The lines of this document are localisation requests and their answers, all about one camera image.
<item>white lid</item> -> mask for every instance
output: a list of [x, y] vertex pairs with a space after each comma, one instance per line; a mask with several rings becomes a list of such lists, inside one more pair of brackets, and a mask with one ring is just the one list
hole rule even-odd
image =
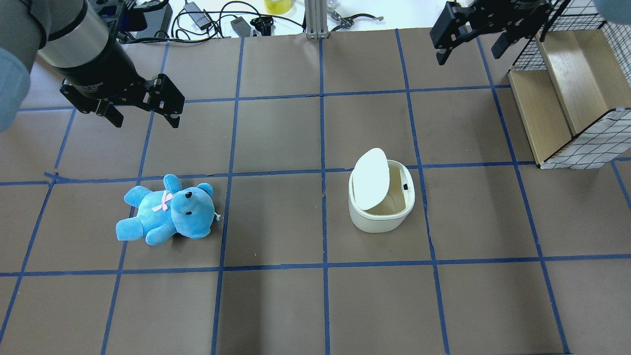
[[353, 195], [357, 207], [370, 210], [384, 200], [390, 188], [386, 153], [373, 148], [362, 155], [353, 170]]

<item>wooden board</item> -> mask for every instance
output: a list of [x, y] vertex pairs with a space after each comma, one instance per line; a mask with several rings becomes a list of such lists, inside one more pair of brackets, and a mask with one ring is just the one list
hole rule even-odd
[[510, 71], [509, 80], [530, 148], [539, 165], [572, 139], [545, 70]]
[[572, 135], [607, 110], [631, 105], [631, 88], [601, 30], [548, 32], [539, 46]]

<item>white container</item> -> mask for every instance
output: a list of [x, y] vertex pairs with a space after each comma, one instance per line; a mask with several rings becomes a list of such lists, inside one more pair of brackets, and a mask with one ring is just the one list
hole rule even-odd
[[351, 220], [368, 233], [397, 228], [414, 207], [414, 183], [405, 165], [379, 148], [364, 154], [348, 180]]

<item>white floor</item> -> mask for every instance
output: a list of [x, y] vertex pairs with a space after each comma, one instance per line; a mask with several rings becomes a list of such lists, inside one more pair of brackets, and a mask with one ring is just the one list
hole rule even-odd
[[[197, 6], [206, 11], [219, 11], [228, 0], [194, 0]], [[265, 13], [263, 0], [247, 0], [261, 13]], [[337, 12], [342, 16], [351, 16], [356, 13], [369, 13], [374, 16], [383, 16], [383, 21], [373, 21], [368, 19], [357, 20], [351, 30], [367, 31], [367, 30], [390, 30], [394, 28], [415, 28], [415, 27], [432, 27], [436, 22], [438, 15], [445, 6], [445, 0], [387, 0], [387, 1], [361, 1], [361, 0], [338, 0], [339, 6]], [[184, 7], [184, 0], [170, 0], [173, 8], [174, 17]], [[225, 11], [252, 11], [252, 9], [244, 4], [234, 3], [226, 7]], [[304, 0], [293, 0], [292, 8], [282, 16], [291, 18], [292, 20], [302, 23], [305, 13]], [[243, 16], [250, 21], [254, 15], [237, 14]], [[230, 20], [232, 18], [224, 18], [222, 20], [222, 29], [224, 36], [236, 37], [232, 31]], [[181, 16], [180, 24], [184, 28], [196, 29], [192, 20], [188, 16]], [[329, 29], [338, 25], [329, 17]], [[296, 24], [289, 21], [275, 20], [272, 34], [289, 35], [300, 33], [302, 29]]]

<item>stuffed animal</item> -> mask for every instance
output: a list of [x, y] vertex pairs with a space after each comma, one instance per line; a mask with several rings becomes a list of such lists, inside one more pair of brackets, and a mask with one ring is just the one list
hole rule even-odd
[[159, 245], [175, 233], [199, 239], [210, 233], [213, 219], [219, 220], [213, 205], [213, 187], [201, 183], [194, 188], [182, 189], [177, 176], [164, 177], [165, 191], [152, 191], [135, 186], [125, 194], [125, 202], [136, 207], [133, 218], [116, 224], [119, 241], [132, 241], [145, 237], [147, 244]]

